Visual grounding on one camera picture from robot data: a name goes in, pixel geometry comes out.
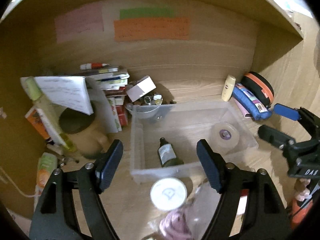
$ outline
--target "white jar lid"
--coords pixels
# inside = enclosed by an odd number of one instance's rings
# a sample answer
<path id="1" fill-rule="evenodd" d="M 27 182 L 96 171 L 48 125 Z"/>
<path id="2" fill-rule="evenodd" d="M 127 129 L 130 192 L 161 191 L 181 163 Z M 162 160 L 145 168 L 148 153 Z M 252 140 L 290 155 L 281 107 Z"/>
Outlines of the white jar lid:
<path id="1" fill-rule="evenodd" d="M 180 207 L 187 198 L 187 188 L 176 178 L 165 178 L 153 184 L 150 198 L 157 209 L 170 211 Z"/>

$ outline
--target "pink yarn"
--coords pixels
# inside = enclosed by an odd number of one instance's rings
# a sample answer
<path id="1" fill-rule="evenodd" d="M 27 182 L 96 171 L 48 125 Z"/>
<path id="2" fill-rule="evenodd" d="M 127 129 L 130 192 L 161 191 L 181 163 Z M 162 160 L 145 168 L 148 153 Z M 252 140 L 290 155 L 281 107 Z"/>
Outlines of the pink yarn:
<path id="1" fill-rule="evenodd" d="M 159 225 L 160 231 L 166 240 L 192 240 L 187 226 L 184 209 L 171 211 Z"/>

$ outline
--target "mug handle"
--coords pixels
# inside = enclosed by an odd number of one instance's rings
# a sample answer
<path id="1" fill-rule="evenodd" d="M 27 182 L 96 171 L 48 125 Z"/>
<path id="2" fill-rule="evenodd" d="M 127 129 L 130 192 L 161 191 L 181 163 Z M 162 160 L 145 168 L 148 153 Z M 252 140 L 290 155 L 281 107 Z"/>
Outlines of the mug handle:
<path id="1" fill-rule="evenodd" d="M 94 137 L 98 143 L 101 145 L 101 147 L 103 149 L 105 148 L 109 148 L 110 143 L 109 143 L 109 139 L 107 137 L 107 135 L 105 135 L 104 133 L 98 131 L 98 130 L 93 130 L 91 131 L 91 136 Z"/>

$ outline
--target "small white box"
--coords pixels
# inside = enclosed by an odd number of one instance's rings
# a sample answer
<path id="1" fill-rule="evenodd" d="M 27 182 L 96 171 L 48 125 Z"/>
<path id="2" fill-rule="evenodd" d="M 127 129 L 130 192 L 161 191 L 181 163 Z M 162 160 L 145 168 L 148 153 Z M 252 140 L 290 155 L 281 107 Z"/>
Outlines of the small white box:
<path id="1" fill-rule="evenodd" d="M 139 83 L 135 85 L 133 88 L 127 90 L 127 95 L 129 96 L 132 102 L 138 100 L 140 97 L 144 96 L 146 93 L 149 93 L 150 91 L 156 88 L 155 84 L 149 76 L 145 76 L 138 82 Z"/>

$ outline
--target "white cable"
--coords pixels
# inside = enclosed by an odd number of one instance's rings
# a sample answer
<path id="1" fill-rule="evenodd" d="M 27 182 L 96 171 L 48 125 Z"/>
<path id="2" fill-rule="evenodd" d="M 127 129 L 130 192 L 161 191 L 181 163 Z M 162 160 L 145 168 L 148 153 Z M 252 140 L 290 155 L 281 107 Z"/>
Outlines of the white cable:
<path id="1" fill-rule="evenodd" d="M 20 189 L 19 187 L 15 184 L 15 182 L 9 177 L 9 175 L 4 171 L 4 169 L 0 166 L 0 170 L 2 171 L 2 173 L 4 174 L 4 176 L 12 183 L 12 185 L 14 185 L 14 187 L 18 190 L 18 192 L 23 195 L 24 197 L 35 197 L 37 196 L 38 194 L 35 194 L 35 195 L 27 195 L 27 194 L 24 194 Z"/>

